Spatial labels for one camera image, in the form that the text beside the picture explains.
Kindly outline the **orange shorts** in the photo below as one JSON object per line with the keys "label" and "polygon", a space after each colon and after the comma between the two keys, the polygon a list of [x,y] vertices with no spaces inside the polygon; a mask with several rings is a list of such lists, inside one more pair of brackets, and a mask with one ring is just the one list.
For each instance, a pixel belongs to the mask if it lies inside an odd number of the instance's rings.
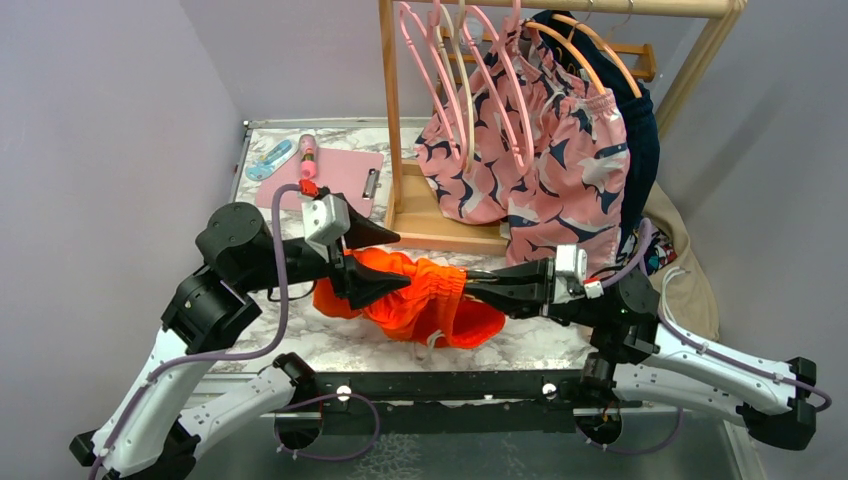
{"label": "orange shorts", "polygon": [[312,304],[323,315],[364,317],[395,341],[437,348],[476,348],[504,328],[506,316],[464,293],[467,270],[426,258],[380,248],[358,250],[353,256],[375,270],[401,274],[411,284],[359,309],[335,296],[328,279],[317,282]]}

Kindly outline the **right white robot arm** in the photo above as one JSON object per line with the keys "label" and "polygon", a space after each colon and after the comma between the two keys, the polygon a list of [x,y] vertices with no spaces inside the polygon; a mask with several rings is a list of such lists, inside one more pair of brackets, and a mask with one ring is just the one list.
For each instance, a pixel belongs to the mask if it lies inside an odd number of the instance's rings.
{"label": "right white robot arm", "polygon": [[813,361],[768,360],[685,329],[636,268],[605,284],[574,262],[543,259],[471,271],[464,292],[514,319],[590,328],[594,350],[576,383],[589,406],[655,402],[699,410],[789,451],[804,450],[817,431]]}

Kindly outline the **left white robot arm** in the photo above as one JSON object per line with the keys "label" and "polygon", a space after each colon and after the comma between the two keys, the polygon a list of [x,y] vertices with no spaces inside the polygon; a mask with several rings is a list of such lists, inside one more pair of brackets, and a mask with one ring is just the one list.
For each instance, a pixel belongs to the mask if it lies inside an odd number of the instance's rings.
{"label": "left white robot arm", "polygon": [[197,236],[202,266],[167,305],[132,388],[97,430],[70,451],[93,479],[183,479],[215,444],[252,419],[280,409],[318,407],[314,370],[294,353],[277,355],[247,384],[195,408],[187,401],[212,366],[240,359],[234,345],[260,315],[257,292],[281,294],[274,342],[285,335],[292,284],[328,280],[353,308],[409,285],[407,277],[359,262],[354,251],[399,241],[325,187],[287,184],[269,216],[253,204],[216,210]]}

